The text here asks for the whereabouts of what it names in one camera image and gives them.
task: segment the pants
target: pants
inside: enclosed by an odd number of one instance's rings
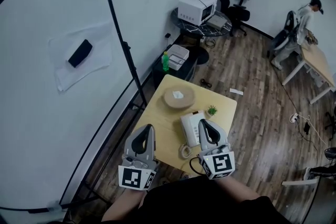
[[[322,177],[336,176],[336,165],[312,168],[310,174]]]
[[[295,41],[290,41],[274,58],[274,62],[280,64],[283,60],[287,59],[290,54],[299,47]]]

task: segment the shoe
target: shoe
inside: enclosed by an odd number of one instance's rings
[[[307,167],[307,168],[306,168],[306,172],[305,172],[305,175],[303,176],[303,180],[309,180],[309,177],[310,177],[310,170],[311,170],[310,167]]]
[[[161,177],[160,182],[159,182],[159,186],[163,186],[163,185],[168,184],[168,183],[170,183],[170,181],[166,177]]]
[[[180,180],[185,180],[185,179],[189,179],[189,178],[192,178],[192,177],[191,177],[191,174],[184,172],[184,173],[182,174]]]
[[[275,66],[277,69],[282,70],[281,64],[275,62],[275,59],[272,60],[271,64]]]

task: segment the black shirt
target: black shirt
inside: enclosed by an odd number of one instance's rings
[[[233,201],[205,176],[165,184],[146,195],[140,209],[128,216],[132,222],[290,223],[268,197]]]

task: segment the green bottle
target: green bottle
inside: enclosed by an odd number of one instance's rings
[[[164,52],[163,53],[163,70],[164,71],[168,71],[169,70],[169,56],[168,56],[168,52]]]

